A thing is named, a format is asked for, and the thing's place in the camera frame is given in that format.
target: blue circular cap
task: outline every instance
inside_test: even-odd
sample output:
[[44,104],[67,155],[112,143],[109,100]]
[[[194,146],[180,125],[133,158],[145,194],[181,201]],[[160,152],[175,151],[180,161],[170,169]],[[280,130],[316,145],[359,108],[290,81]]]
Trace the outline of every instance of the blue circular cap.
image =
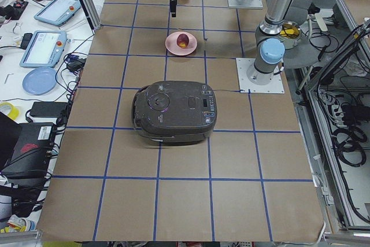
[[284,44],[278,39],[267,39],[261,46],[261,57],[267,64],[277,64],[284,56]]

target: mounting plate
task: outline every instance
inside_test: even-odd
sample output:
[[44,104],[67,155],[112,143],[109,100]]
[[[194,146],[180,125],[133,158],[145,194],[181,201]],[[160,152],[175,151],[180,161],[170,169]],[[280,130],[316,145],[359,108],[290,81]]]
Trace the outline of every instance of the mounting plate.
[[242,93],[264,93],[264,94],[284,94],[284,87],[280,75],[274,75],[271,82],[267,85],[257,85],[249,80],[247,77],[247,70],[249,66],[254,63],[254,58],[237,58],[236,66],[238,69],[239,88]]
[[237,9],[263,9],[262,0],[245,0],[242,3],[239,3],[236,0],[227,0],[229,3],[229,8]]

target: white label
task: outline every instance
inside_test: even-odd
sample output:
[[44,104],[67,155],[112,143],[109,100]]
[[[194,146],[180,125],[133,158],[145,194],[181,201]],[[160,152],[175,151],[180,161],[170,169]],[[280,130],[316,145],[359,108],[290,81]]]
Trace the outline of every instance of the white label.
[[51,127],[41,127],[38,140],[48,140],[51,133]]

